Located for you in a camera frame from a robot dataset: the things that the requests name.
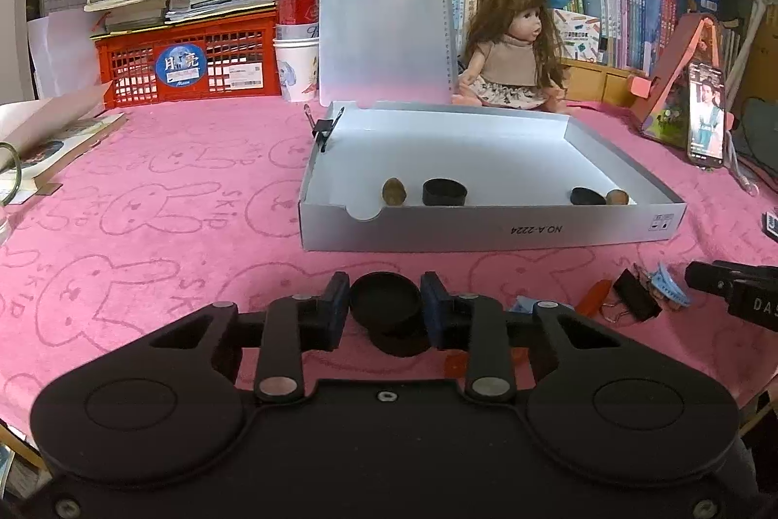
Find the black round cap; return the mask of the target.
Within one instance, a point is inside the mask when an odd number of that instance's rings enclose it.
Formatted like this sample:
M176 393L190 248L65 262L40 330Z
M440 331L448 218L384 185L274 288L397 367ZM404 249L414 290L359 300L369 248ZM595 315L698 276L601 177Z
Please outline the black round cap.
M348 308L382 353L407 358L430 349L421 291L403 275L390 271L363 275L348 291Z
M604 196L591 188L574 187L570 192L570 201L574 205L606 205Z
M452 179L428 179L422 187L422 201L428 207L457 207L465 203L467 195L467 187Z

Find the black binder clip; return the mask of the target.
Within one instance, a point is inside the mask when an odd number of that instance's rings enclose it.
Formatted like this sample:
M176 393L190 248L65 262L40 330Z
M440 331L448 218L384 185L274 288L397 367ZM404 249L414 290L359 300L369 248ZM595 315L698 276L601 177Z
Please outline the black binder clip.
M600 315L613 325L647 322L657 318L660 313L661 307L657 300L627 268L612 283L600 307Z
M321 153L324 153L327 149L328 140L335 130L335 126L339 123L341 116L343 116L344 108L340 108L333 119L315 120L309 104L304 104L303 113L306 116L307 121L309 121L311 136L314 138L315 145L317 145Z

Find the red orange clip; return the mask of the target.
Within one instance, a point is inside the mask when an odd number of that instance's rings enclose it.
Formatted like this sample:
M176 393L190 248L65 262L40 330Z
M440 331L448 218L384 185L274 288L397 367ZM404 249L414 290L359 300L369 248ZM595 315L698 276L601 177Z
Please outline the red orange clip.
M575 305L575 312L586 318L594 318L601 312L602 307L609 302L613 282L602 279L596 282Z

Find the brown walnut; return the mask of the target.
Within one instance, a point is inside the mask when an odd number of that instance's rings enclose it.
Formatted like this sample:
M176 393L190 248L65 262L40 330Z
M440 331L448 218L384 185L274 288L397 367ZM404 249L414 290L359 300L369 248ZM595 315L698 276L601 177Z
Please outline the brown walnut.
M407 197L404 183L398 178L389 178L387 182L382 184L381 197L389 207L400 207L405 203Z
M622 190L611 190L606 194L605 201L608 205L628 205L630 196Z

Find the pink bunny towel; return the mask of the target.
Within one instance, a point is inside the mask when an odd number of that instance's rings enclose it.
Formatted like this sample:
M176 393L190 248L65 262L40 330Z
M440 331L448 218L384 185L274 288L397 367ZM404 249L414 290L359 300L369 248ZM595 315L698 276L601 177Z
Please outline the pink bunny towel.
M508 253L309 253L298 191L309 124L270 97L133 108L124 124L59 177L58 190L9 214L1 249L1 416L26 428L43 386L90 359L215 300L256 311L318 292L335 271L433 271L455 292L511 303L576 303L625 268L695 259L771 265L761 229L776 195L750 196L725 171L703 171L637 136L621 117L579 119L670 186L687 211L669 241Z

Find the white cardboard box tray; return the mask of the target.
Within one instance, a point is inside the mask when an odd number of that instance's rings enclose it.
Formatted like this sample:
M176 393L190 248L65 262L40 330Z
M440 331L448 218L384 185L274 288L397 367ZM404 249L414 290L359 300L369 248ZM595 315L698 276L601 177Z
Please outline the white cardboard box tray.
M572 117L500 108L332 104L343 116L321 153L314 145L298 217L304 249L431 253L579 248L663 241L686 212L661 179ZM382 184L407 197L389 207ZM463 205L428 207L428 179L467 187ZM628 205L574 205L574 187Z

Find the black binder clip on box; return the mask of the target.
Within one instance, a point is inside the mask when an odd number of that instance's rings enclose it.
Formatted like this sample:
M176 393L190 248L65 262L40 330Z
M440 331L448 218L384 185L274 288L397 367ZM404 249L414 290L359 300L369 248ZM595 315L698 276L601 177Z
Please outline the black binder clip on box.
M339 123L341 116L343 116L344 108L340 108L333 119L315 120L309 104L304 104L303 113L306 116L307 121L309 121L311 136L314 138L315 145L317 145L321 153L324 153L327 149L328 140L335 130L335 126Z

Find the smartphone with lit screen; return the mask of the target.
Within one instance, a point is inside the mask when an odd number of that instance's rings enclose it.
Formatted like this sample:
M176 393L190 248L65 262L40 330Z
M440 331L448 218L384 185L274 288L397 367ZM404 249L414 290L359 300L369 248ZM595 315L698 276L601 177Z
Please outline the smartphone with lit screen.
M724 82L719 69L694 60L689 64L687 157L704 167L724 162Z

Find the pink triangular phone stand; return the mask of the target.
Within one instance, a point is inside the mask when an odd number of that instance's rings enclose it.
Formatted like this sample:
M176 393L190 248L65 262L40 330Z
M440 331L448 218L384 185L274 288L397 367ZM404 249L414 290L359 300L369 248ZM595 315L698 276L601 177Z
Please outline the pink triangular phone stand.
M699 63L721 72L720 32L719 21L709 13L686 13L648 78L630 76L630 117L639 134L686 149L690 66Z

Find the wooden drawer box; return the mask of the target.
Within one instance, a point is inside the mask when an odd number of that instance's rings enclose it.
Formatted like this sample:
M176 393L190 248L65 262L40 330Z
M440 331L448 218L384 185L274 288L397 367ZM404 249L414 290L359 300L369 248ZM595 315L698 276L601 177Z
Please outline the wooden drawer box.
M643 78L642 71L621 70L585 60L563 59L568 101L605 103L630 107L636 97L630 92L630 79Z

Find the long-haired doll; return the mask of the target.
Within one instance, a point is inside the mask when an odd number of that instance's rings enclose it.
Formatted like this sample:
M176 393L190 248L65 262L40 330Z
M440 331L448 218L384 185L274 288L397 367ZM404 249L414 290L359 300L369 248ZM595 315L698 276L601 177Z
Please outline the long-haired doll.
M559 32L548 0L480 0L469 24L455 103L566 110Z

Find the red plastic basket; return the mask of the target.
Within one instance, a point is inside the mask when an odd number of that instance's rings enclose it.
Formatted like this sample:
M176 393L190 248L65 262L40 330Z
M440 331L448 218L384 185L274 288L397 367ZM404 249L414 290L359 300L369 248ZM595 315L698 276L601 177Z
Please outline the red plastic basket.
M96 38L104 104L280 95L276 25L261 9Z

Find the white paper cup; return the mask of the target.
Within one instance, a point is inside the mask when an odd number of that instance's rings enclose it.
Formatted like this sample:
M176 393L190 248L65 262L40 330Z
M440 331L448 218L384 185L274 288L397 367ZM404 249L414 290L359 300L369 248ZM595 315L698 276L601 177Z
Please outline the white paper cup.
M307 103L318 96L319 39L273 41L281 95L289 103Z

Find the open book at left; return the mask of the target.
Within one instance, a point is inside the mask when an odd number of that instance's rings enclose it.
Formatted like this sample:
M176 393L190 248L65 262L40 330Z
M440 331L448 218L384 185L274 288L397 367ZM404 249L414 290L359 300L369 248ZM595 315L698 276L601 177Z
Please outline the open book at left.
M108 82L60 97L1 106L1 141L21 158L21 186L11 204L42 190L59 171L123 125L125 115L106 108Z

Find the colourful small box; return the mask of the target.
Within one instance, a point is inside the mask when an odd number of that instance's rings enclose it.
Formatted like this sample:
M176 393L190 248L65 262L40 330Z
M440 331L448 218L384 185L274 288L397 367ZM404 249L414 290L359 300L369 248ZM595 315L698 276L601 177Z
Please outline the colourful small box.
M563 58L597 63L600 58L601 21L597 17L554 9L552 18Z

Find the translucent clipboard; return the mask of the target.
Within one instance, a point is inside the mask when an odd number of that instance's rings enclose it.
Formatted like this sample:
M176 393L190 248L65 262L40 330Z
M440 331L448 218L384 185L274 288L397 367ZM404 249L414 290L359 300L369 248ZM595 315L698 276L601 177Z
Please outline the translucent clipboard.
M319 101L447 104L451 0L319 0Z

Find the clear glass mug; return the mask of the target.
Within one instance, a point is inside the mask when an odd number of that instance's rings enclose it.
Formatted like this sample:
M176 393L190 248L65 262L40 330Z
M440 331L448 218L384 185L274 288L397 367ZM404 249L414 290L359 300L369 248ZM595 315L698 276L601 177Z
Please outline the clear glass mug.
M22 167L20 154L11 143L0 142L1 147L1 218L0 245L11 237L11 219L7 207L15 199L21 186Z

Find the red soda can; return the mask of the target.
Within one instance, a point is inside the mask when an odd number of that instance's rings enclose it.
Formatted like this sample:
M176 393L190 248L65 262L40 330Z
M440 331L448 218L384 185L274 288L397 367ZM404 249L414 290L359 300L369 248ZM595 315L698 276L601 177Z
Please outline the red soda can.
M280 39L317 38L318 0L277 0L276 37Z

